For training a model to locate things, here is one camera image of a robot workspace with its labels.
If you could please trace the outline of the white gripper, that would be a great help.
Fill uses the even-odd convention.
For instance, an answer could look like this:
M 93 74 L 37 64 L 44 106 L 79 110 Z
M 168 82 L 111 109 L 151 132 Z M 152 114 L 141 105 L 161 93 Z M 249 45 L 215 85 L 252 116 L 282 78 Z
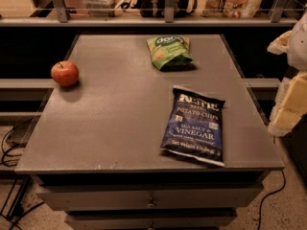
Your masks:
M 307 71 L 307 13 L 267 48 L 275 55 L 287 54 L 288 64 L 299 71 Z M 298 73 L 292 79 L 280 82 L 275 106 L 272 108 L 268 132 L 272 136 L 285 136 L 307 113 L 307 73 Z

